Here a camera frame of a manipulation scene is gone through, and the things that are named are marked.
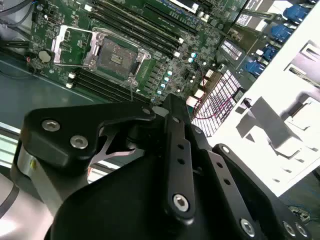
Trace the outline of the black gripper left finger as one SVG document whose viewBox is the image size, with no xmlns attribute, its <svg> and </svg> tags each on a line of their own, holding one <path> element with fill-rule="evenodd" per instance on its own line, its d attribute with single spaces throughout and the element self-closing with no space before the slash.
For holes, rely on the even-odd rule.
<svg viewBox="0 0 320 240">
<path fill-rule="evenodd" d="M 20 135 L 19 169 L 56 216 L 72 194 L 129 163 L 164 165 L 165 213 L 192 222 L 196 197 L 188 108 L 169 94 L 159 107 L 118 102 L 29 112 Z"/>
</svg>

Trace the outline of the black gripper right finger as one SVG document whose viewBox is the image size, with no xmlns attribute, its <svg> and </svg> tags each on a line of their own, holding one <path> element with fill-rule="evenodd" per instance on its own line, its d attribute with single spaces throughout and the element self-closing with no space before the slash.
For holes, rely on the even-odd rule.
<svg viewBox="0 0 320 240">
<path fill-rule="evenodd" d="M 310 240 L 302 221 L 225 144 L 211 147 L 191 126 L 197 160 L 215 185 L 231 240 Z"/>
</svg>

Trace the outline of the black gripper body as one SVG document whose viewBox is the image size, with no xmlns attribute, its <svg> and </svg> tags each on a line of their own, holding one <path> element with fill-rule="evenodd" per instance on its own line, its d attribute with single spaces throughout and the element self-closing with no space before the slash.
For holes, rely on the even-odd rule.
<svg viewBox="0 0 320 240">
<path fill-rule="evenodd" d="M 164 210 L 164 164 L 137 159 L 73 193 L 59 208 L 50 240 L 237 240 L 216 189 L 193 172 L 196 212 L 190 226 Z"/>
</svg>

